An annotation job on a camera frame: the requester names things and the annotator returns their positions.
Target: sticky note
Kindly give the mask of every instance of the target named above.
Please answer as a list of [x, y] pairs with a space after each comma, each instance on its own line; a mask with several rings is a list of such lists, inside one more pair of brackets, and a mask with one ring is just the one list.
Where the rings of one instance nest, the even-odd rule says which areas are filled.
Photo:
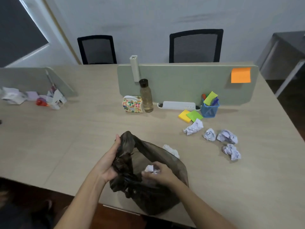
[[207, 106], [210, 106], [212, 101], [215, 99], [215, 97], [217, 97], [218, 95], [215, 94], [214, 92], [211, 92], [207, 98], [204, 100], [204, 103], [207, 105]]
[[186, 114], [193, 122], [195, 122], [196, 119], [201, 120], [203, 117], [200, 115], [196, 110], [189, 112]]
[[184, 110], [183, 112], [180, 113], [180, 115], [178, 116], [181, 120], [185, 121], [186, 123], [191, 122], [191, 119], [186, 116], [186, 114], [190, 113], [190, 111]]
[[250, 67], [233, 68], [231, 71], [231, 83], [251, 83]]

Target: white wall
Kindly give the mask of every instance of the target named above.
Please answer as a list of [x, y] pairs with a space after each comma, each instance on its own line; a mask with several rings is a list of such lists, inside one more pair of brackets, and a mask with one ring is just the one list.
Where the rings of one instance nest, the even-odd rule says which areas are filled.
[[47, 0], [68, 39], [112, 35], [118, 63], [168, 62], [169, 35], [223, 29], [220, 61], [256, 62], [274, 32], [305, 30], [305, 0]]

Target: floral box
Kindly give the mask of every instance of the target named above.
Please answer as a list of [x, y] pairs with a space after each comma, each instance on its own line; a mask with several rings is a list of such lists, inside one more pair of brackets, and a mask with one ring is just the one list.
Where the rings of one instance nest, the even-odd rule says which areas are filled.
[[140, 96], [124, 96], [122, 106], [125, 112], [142, 113], [142, 97]]

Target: blue mesh pen holder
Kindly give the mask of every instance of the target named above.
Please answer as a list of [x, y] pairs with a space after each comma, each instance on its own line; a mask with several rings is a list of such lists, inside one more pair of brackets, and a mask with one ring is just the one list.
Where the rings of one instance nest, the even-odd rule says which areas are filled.
[[205, 103], [202, 103], [201, 115], [204, 118], [213, 118], [213, 117], [215, 117], [219, 106], [220, 106], [219, 101], [214, 106], [208, 106]]

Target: table leg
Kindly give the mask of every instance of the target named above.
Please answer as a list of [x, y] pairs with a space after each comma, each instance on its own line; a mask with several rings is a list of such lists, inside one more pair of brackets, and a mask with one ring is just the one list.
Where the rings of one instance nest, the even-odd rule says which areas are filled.
[[263, 62], [262, 66], [261, 66], [261, 69], [260, 69], [261, 72], [265, 69], [266, 64], [268, 64], [269, 60], [271, 59], [272, 55], [274, 54], [274, 51], [278, 46], [278, 42], [279, 42], [278, 40], [275, 41], [275, 43], [273, 44], [273, 46], [272, 46], [271, 50], [269, 51], [267, 57], [265, 58], [265, 61]]
[[303, 60], [303, 59], [298, 62], [298, 64], [295, 66], [295, 68], [291, 71], [291, 73], [285, 79], [284, 83], [282, 83], [280, 88], [276, 91], [276, 93], [275, 93], [276, 98], [278, 98], [278, 96], [281, 94], [281, 92], [284, 90], [284, 88], [289, 84], [289, 82], [296, 75], [296, 73], [298, 73], [298, 71], [304, 65], [304, 63], [305, 63], [305, 60]]

